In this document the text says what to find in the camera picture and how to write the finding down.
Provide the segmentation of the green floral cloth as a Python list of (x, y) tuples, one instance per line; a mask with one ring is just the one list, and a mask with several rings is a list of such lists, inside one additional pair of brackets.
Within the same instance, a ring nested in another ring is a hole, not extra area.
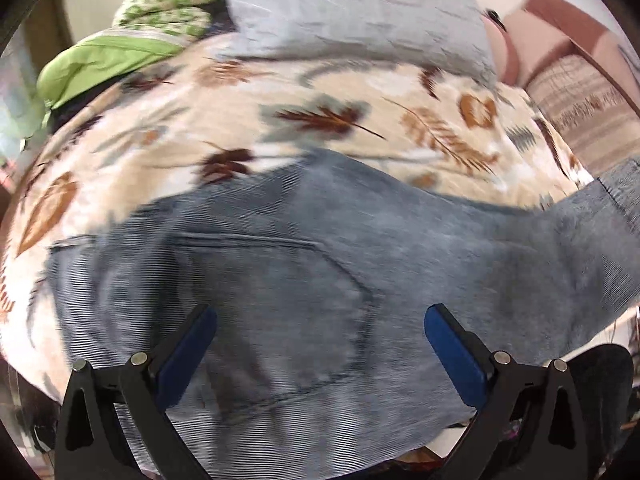
[(124, 0), (112, 26), (58, 54), (41, 70), (37, 91), (56, 110), (98, 84), (177, 55), (213, 23), (205, 7), (222, 0)]

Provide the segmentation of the leaf patterned bed blanket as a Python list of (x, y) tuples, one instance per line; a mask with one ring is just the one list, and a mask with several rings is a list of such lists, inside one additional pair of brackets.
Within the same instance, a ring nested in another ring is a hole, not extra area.
[(44, 144), (1, 227), (1, 354), (60, 400), (70, 359), (42, 281), (49, 247), (205, 179), (323, 146), (471, 200), (551, 205), (590, 174), (520, 89), (434, 67), (240, 61), (210, 38), (113, 84)]

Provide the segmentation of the grey pillow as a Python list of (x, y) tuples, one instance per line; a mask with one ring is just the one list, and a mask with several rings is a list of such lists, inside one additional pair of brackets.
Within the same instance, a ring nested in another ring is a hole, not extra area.
[(238, 58), (367, 58), (498, 80), (476, 0), (226, 0)]

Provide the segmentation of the blue denim jeans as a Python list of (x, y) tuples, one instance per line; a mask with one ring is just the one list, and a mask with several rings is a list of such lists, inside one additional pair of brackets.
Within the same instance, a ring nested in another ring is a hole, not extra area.
[(315, 151), (158, 200), (47, 261), (68, 354), (122, 364), (198, 304), (213, 344), (169, 416), (216, 479), (324, 479), (469, 417), (423, 333), (444, 304), (527, 363), (639, 300), (639, 163), (544, 210), (401, 183)]

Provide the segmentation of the striped beige pillow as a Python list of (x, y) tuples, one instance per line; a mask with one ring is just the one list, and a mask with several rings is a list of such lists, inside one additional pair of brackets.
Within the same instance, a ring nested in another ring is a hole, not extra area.
[(554, 61), (526, 91), (593, 177), (639, 155), (637, 113), (582, 56)]

